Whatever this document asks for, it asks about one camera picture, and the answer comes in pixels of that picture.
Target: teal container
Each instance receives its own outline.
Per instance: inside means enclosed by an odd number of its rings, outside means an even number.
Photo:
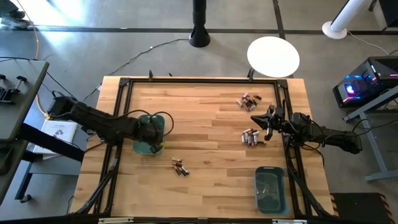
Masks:
[[[141,115],[140,117],[138,117],[138,119],[139,119],[141,122],[144,122],[144,123],[149,123],[149,118],[150,118],[150,116],[147,115],[147,114],[144,114],[144,115]],[[160,127],[161,127],[161,128],[160,128],[160,129],[161,129],[160,134],[161,134],[161,135],[164,135],[164,124],[165,124],[164,118],[163,118],[161,115],[158,115],[158,114],[157,114],[157,115],[155,115],[155,116],[152,117],[152,120],[155,121],[155,122],[157,122],[158,125],[160,125]],[[164,148],[164,147],[162,146],[162,149],[159,150],[158,152],[156,152],[155,155],[156,155],[156,154],[162,153],[163,148]],[[132,144],[132,150],[133,150],[135,153],[137,153],[137,154],[154,155],[154,154],[150,151],[150,145],[148,145],[148,143],[146,143],[146,142],[134,141],[134,143]]]
[[[286,202],[285,171],[280,167],[258,167],[254,174],[256,207],[264,214],[289,214]]]

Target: wooden table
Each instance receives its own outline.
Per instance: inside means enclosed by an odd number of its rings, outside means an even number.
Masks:
[[[104,78],[97,109],[112,114],[119,79]],[[288,79],[288,84],[293,111],[311,115],[304,81]],[[262,97],[259,106],[250,113],[236,103],[236,99],[246,92]],[[135,83],[129,111],[167,111],[174,117],[175,127],[165,139],[165,149],[157,156],[135,154],[132,141],[125,140],[112,216],[294,217],[281,135],[275,132],[266,146],[247,147],[241,143],[245,129],[259,129],[250,120],[250,115],[264,114],[270,104],[276,105],[272,85]],[[168,131],[171,121],[166,116],[165,120],[165,131]],[[87,147],[98,143],[98,139],[92,138]],[[102,145],[85,154],[71,212],[78,210],[98,185],[104,150],[105,145]],[[183,159],[191,174],[178,176],[171,166],[172,157]],[[302,159],[308,188],[324,209],[333,213],[320,156],[316,152],[302,150]],[[285,169],[289,215],[264,215],[256,209],[254,170],[259,166]],[[102,205],[108,190],[104,192]],[[298,199],[304,211],[301,191],[298,191]]]

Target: pile of batteries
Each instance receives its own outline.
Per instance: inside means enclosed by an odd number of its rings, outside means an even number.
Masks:
[[[261,100],[260,96],[254,95],[255,99]],[[244,106],[246,106],[246,110],[252,111],[254,108],[256,108],[258,102],[255,99],[251,99],[249,96],[249,93],[245,93],[242,96],[242,100],[236,100],[236,102],[238,103],[239,106],[241,106],[242,108]]]
[[[173,168],[178,175],[189,175],[189,171],[182,165],[181,159],[172,158],[173,161]]]
[[[242,133],[242,142],[248,146],[255,146],[257,144],[264,144],[263,141],[258,141],[260,132],[255,129],[247,129]]]

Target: gray floor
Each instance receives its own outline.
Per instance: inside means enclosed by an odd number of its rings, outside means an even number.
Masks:
[[[191,7],[186,0],[120,0],[107,1],[45,1],[21,0],[36,24],[85,27],[145,27],[190,28]],[[320,30],[324,22],[332,20],[345,0],[279,0],[285,29]],[[272,0],[208,1],[207,28],[276,29]],[[352,30],[379,30],[374,16],[364,9],[350,24]],[[195,49],[186,40],[165,45],[144,54],[116,75],[226,76],[243,77],[250,68],[246,59],[249,44],[264,34],[211,34],[211,44]],[[115,70],[139,52],[159,43],[187,38],[188,34],[172,33],[79,33],[39,32],[40,57],[50,63],[49,72],[79,100],[89,94],[104,75]],[[360,36],[388,51],[398,49],[397,36]],[[331,89],[347,73],[369,56],[383,55],[383,51],[347,37],[331,40],[324,35],[287,35],[300,54],[300,66],[295,78],[304,78],[313,118],[329,128],[350,129],[341,118],[345,111],[337,107]],[[0,31],[1,56],[29,57],[35,54],[33,32]],[[50,89],[61,90],[48,77],[44,83]],[[51,96],[41,88],[44,108]],[[98,92],[86,103],[95,106]],[[392,117],[372,117],[383,123]],[[27,122],[40,128],[42,115],[32,105]],[[398,168],[397,143],[388,139],[398,126],[392,124],[376,132],[389,168]],[[85,135],[77,134],[75,141],[84,146]],[[395,219],[398,218],[398,179],[367,183],[364,176],[377,172],[375,158],[367,140],[359,155],[345,153],[335,147],[322,149],[331,192],[380,192],[386,195]],[[21,163],[4,203],[0,206],[0,220],[63,215],[68,199],[73,195],[77,177],[34,175],[27,192],[34,200],[20,204],[14,200],[27,164]]]

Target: computer tower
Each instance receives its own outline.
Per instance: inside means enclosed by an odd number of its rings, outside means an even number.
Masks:
[[[365,105],[398,85],[398,57],[369,57],[333,88],[339,107]]]

